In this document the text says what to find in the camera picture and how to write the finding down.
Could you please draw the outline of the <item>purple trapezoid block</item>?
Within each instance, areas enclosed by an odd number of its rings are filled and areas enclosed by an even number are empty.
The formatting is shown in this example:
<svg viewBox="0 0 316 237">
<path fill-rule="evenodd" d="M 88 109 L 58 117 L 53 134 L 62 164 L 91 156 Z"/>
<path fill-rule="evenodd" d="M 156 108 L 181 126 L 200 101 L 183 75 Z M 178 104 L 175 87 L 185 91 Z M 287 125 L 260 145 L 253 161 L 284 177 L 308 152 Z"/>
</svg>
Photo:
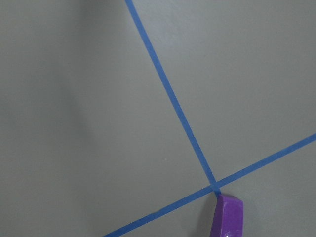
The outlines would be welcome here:
<svg viewBox="0 0 316 237">
<path fill-rule="evenodd" d="M 234 196 L 219 195 L 216 203 L 210 237 L 243 236 L 243 201 Z"/>
</svg>

